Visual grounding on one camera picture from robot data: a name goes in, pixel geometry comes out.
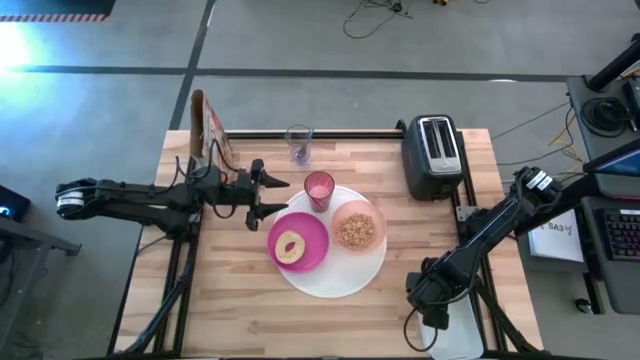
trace computer keyboard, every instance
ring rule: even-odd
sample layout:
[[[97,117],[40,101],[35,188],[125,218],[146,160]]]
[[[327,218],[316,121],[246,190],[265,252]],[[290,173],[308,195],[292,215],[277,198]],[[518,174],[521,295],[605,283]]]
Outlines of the computer keyboard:
[[[620,210],[604,212],[609,256],[613,260],[640,261],[640,211],[637,213],[628,215]]]

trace peach bowl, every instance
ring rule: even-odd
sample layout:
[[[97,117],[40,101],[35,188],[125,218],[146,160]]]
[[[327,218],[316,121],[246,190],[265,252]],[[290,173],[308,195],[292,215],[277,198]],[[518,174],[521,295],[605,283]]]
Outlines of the peach bowl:
[[[370,216],[373,219],[373,225],[375,227],[375,238],[373,241],[362,250],[348,249],[337,240],[338,230],[340,229],[340,223],[347,217],[354,214],[364,214]],[[387,225],[380,210],[372,203],[365,200],[352,200],[342,204],[334,213],[331,218],[331,239],[342,250],[353,255],[365,255],[373,252],[377,249],[384,239],[387,237]]]

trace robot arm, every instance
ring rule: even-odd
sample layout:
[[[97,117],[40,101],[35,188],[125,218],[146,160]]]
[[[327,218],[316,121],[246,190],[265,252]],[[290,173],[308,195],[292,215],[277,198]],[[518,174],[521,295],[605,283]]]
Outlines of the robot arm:
[[[409,273],[407,300],[423,314],[424,325],[447,329],[447,304],[467,295],[480,260],[519,222],[553,207],[560,199],[561,189],[562,185],[539,168],[523,168],[515,174],[509,195],[479,219],[476,216],[474,221],[481,226],[466,244],[438,259],[425,259],[420,273]]]
[[[204,203],[228,205],[232,211],[238,205],[249,206],[246,225],[258,229],[258,220],[287,207],[286,204],[263,204],[260,187],[287,187],[264,170],[264,162],[254,160],[250,172],[241,169],[236,181],[229,184],[216,166],[194,171],[182,184],[161,187],[127,184],[112,180],[81,179],[60,184],[56,189],[57,213],[63,219],[79,220],[107,216],[156,225],[168,238],[184,234],[189,216],[198,213]]]

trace concrete floor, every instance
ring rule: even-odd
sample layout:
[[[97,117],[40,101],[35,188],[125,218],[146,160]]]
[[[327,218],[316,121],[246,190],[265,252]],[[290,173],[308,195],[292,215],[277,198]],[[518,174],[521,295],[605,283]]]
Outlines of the concrete floor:
[[[535,75],[593,73],[628,45],[640,20],[632,0],[454,0],[448,7],[414,0],[413,20],[396,18],[372,37],[352,40],[341,26],[357,3],[219,0],[202,53],[192,61],[207,0],[118,1],[104,23],[0,23],[0,45],[12,50],[0,65],[36,66],[0,73],[0,183],[33,200],[29,224],[83,243],[77,258],[51,256],[23,319],[23,332],[46,359],[106,352],[140,232],[138,225],[110,219],[63,222],[55,214],[54,187],[82,177],[153,181],[172,114],[175,128],[189,126],[181,87],[205,89],[229,129],[389,128],[400,118],[447,113],[460,128],[498,134],[566,102],[566,88],[470,81],[473,74],[540,80]],[[354,31],[385,16],[365,9]],[[195,76],[183,83],[196,64],[460,75],[437,81]],[[549,151],[565,112],[497,139],[498,162]],[[535,164],[556,173],[572,161],[556,154]],[[517,168],[502,167],[503,179]],[[525,268],[547,350],[638,358],[640,317],[611,310],[581,315],[570,302],[585,293],[578,274],[540,272],[526,261]]]

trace white paper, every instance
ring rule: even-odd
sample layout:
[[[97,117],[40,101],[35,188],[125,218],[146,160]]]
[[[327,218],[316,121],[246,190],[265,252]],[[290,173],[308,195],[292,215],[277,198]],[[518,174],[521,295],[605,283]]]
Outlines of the white paper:
[[[529,232],[531,255],[584,262],[573,210]]]

